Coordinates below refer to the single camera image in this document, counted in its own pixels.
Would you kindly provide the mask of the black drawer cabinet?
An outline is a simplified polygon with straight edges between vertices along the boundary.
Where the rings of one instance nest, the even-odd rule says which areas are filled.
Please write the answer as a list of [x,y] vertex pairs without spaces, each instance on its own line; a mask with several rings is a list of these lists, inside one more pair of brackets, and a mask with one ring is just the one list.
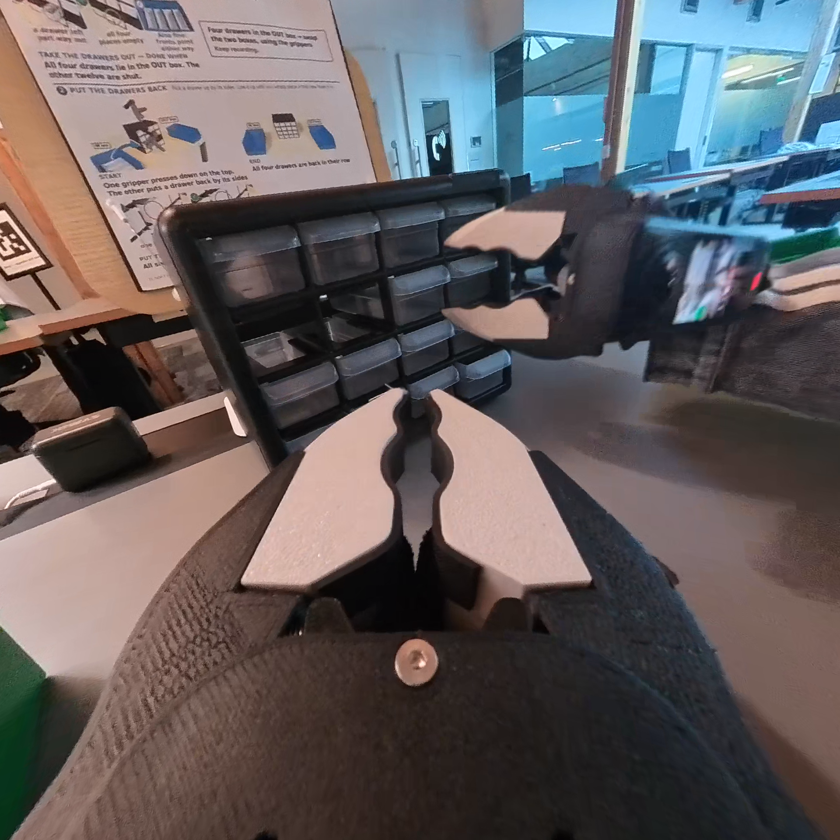
[[[304,438],[304,445],[289,447],[285,444],[267,411],[263,397],[259,395],[256,380],[249,372],[245,353],[237,341],[234,322],[214,290],[214,282],[198,248],[199,240],[296,221],[353,214],[361,209],[395,207],[432,198],[461,196],[473,191],[493,194],[498,207],[490,212],[504,208],[511,200],[510,178],[500,170],[437,175],[399,182],[239,198],[230,202],[197,203],[167,210],[161,216],[155,233],[158,248],[177,281],[177,290],[184,300],[188,318],[225,395],[232,403],[235,418],[243,425],[245,436],[255,442],[268,467],[278,466],[292,451],[304,448],[315,433],[312,430],[298,430],[292,434]],[[511,259],[503,255],[492,256],[497,258],[500,276],[491,299],[482,303],[504,301],[511,287]],[[481,374],[494,372],[500,363],[504,363],[504,382],[493,391],[469,400],[455,392],[436,387],[440,374],[433,374],[430,384],[419,382],[392,386],[354,408],[343,410],[329,424],[321,426],[320,432],[394,388],[407,390],[408,407],[404,412],[410,417],[423,414],[423,400],[434,389],[453,393],[470,405],[482,404],[504,393],[511,384],[510,357],[488,341],[483,341],[489,344],[491,353],[480,360],[472,360],[469,368]]]

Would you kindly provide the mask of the black white marker tag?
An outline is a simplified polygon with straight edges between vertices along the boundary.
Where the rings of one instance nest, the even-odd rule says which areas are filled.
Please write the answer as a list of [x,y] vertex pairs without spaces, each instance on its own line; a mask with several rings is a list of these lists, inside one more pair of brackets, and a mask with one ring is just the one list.
[[1,203],[1,274],[5,280],[32,276],[53,268],[13,211]]

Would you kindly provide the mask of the rows of cabinet drawers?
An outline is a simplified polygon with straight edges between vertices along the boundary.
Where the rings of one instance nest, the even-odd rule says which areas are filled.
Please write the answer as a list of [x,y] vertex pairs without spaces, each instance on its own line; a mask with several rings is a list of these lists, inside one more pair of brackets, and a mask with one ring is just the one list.
[[469,368],[489,344],[443,316],[495,291],[497,258],[445,240],[497,207],[473,191],[199,240],[287,446],[392,386],[440,374],[436,387],[471,400],[504,382],[504,363]]

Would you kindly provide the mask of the frosted glass partition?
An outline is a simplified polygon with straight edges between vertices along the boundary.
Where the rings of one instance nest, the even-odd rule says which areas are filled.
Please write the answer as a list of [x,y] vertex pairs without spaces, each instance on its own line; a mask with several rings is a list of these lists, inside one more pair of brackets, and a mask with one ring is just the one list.
[[525,33],[492,54],[496,157],[531,182],[600,168],[613,40]]

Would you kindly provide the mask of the black rectangular case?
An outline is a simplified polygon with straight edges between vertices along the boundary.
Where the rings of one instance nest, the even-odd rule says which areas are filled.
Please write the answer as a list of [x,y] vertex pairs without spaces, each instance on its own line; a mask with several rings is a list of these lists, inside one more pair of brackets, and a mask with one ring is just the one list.
[[64,491],[78,493],[146,467],[154,457],[118,406],[43,429],[29,453]]

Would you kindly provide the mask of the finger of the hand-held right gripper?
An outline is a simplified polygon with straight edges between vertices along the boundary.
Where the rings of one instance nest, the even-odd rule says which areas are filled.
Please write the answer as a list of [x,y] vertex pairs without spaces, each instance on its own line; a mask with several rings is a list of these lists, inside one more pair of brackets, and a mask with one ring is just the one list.
[[444,241],[449,249],[504,251],[519,259],[541,259],[561,237],[566,212],[500,208],[459,227]]
[[550,336],[550,315],[535,298],[502,306],[445,308],[443,316],[458,330],[489,342],[545,341]]

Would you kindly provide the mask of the wooden-edged side desk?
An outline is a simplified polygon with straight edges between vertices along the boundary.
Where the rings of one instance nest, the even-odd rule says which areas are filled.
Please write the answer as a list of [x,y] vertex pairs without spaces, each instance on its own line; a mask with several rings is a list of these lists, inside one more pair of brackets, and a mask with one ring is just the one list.
[[182,388],[165,365],[154,341],[191,331],[190,319],[179,303],[163,313],[141,314],[106,301],[92,298],[65,309],[35,314],[9,322],[1,332],[1,355],[44,350],[52,364],[67,379],[60,367],[61,344],[70,338],[95,331],[102,341],[121,352],[142,374],[141,383],[150,393],[152,411],[184,402]]

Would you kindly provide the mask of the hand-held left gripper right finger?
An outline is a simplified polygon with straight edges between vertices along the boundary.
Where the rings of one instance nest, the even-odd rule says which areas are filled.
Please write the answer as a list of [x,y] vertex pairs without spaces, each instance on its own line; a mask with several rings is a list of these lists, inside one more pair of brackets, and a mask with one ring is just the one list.
[[499,601],[592,587],[587,568],[526,445],[492,418],[430,392],[432,545],[444,619],[480,629]]

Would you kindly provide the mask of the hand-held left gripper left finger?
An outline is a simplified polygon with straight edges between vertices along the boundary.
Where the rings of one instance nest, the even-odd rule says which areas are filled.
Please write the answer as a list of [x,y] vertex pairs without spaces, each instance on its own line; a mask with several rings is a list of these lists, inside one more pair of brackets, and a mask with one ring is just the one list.
[[246,589],[316,592],[378,558],[403,536],[407,391],[392,388],[321,433],[241,578]]

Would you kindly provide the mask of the white door with phone icon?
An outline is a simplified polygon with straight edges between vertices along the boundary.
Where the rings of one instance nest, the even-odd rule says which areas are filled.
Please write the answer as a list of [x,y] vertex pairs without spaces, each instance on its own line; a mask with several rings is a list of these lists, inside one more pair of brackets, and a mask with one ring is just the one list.
[[455,54],[399,51],[407,175],[478,172],[495,162],[487,68]]

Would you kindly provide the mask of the wooden support post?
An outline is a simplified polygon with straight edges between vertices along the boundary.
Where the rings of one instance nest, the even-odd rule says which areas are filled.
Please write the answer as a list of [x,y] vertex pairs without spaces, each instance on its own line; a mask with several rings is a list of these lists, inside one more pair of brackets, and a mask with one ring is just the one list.
[[609,182],[626,167],[645,5],[645,1],[616,2],[603,118],[602,183]]
[[823,1],[812,31],[809,47],[804,59],[800,79],[795,86],[783,130],[783,144],[797,142],[801,138],[806,114],[812,101],[811,88],[823,56],[832,43],[838,19],[838,1]]

